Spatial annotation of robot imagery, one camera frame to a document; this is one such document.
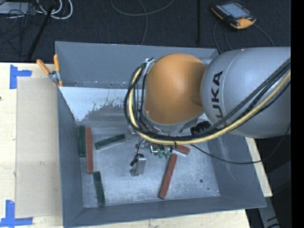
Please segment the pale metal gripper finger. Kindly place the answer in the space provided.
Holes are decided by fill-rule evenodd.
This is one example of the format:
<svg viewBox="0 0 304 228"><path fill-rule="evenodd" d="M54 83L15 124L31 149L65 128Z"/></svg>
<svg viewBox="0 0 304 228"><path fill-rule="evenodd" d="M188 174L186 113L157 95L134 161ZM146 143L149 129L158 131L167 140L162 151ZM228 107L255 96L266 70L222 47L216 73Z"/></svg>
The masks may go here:
<svg viewBox="0 0 304 228"><path fill-rule="evenodd" d="M134 164L137 163L138 159L139 159L139 158L143 158L143 157L144 157L144 155L141 154L141 153L136 154L136 155L134 156L133 160L131 161L130 166L133 167Z"/></svg>
<svg viewBox="0 0 304 228"><path fill-rule="evenodd" d="M131 167L130 174L131 176L138 176L140 174L144 173L146 158L139 158L137 163L134 164L133 167Z"/></svg>

